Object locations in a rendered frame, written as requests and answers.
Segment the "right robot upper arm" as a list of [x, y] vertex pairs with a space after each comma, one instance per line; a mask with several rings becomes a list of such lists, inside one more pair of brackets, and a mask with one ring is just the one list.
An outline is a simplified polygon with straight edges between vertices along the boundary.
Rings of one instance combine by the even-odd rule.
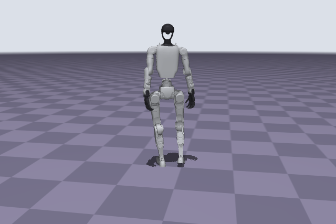
[[189, 68], [190, 63], [189, 63], [189, 58], [188, 58], [188, 52], [187, 52], [187, 50], [185, 48], [183, 48], [183, 47], [179, 47], [179, 51], [180, 51], [179, 54], [182, 56], [181, 60], [182, 60], [182, 64], [183, 64], [183, 67], [184, 67], [183, 74], [184, 75], [191, 74], [190, 73], [190, 68]]

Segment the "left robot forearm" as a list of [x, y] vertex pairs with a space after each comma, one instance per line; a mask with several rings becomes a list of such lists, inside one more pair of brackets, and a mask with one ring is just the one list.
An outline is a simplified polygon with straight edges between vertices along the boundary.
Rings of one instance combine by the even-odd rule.
[[149, 93], [150, 93], [150, 86], [151, 86], [151, 80], [152, 80], [152, 77], [149, 76], [149, 70], [148, 68], [145, 68], [144, 69], [144, 89], [143, 89], [143, 94], [145, 94], [146, 90], [149, 90]]

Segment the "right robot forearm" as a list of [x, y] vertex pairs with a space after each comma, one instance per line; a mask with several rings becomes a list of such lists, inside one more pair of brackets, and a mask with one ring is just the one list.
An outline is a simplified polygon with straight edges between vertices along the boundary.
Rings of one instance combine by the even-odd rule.
[[[190, 73], [191, 74], [187, 75], [185, 77], [185, 79], [186, 79], [186, 82], [187, 82], [188, 92], [192, 93], [192, 89], [194, 89], [194, 83], [193, 83], [193, 79], [192, 79], [193, 77], [192, 77], [191, 69], [190, 69]], [[195, 91], [195, 89], [194, 89], [194, 91]]]

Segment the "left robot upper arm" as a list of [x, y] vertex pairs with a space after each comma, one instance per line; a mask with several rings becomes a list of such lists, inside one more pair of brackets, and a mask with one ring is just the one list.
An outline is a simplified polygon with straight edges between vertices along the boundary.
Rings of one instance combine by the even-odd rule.
[[156, 48], [157, 46], [152, 46], [152, 47], [149, 47], [147, 50], [146, 64], [149, 70], [149, 76], [151, 76], [154, 73], [153, 71], [154, 56], [153, 55], [156, 53]]

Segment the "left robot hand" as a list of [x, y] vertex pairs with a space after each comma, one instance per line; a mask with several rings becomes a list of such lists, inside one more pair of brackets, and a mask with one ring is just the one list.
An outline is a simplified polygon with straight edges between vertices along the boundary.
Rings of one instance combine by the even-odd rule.
[[149, 93], [149, 90], [146, 90], [145, 94], [146, 95], [143, 95], [143, 96], [144, 96], [144, 103], [145, 103], [146, 109], [148, 109], [149, 111], [152, 111], [154, 109], [152, 109], [150, 107], [150, 102], [149, 102], [150, 93]]

